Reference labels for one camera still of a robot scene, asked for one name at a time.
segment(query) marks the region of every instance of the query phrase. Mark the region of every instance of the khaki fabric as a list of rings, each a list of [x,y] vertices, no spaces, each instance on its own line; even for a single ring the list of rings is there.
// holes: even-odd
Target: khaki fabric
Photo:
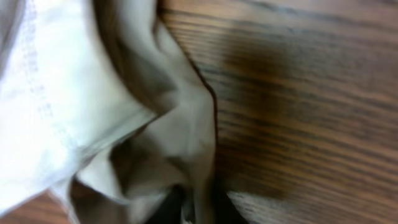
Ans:
[[[72,222],[144,223],[179,184],[213,223],[213,99],[156,6],[0,2],[0,215],[50,189]]]

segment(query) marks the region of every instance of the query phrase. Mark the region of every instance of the beige fabric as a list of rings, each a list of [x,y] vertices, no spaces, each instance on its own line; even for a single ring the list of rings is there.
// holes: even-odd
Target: beige fabric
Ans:
[[[0,26],[0,215],[51,189],[73,222],[142,223],[182,184],[212,223],[211,95],[155,0],[94,2],[0,3],[15,12]],[[102,196],[76,197],[76,180]]]

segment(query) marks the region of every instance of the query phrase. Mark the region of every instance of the wood grain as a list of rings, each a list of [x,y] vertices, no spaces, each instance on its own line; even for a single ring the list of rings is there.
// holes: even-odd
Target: wood grain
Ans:
[[[215,93],[217,173],[251,223],[398,223],[398,1],[163,0],[160,13]],[[64,223],[54,205],[32,215],[40,203],[0,223]]]

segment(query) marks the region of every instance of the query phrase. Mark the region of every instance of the wooden surface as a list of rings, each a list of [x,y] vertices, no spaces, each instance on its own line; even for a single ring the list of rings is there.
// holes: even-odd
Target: wooden surface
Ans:
[[[252,223],[398,223],[398,1],[167,0],[161,15],[214,90],[217,173]],[[0,221],[65,222],[48,198]]]

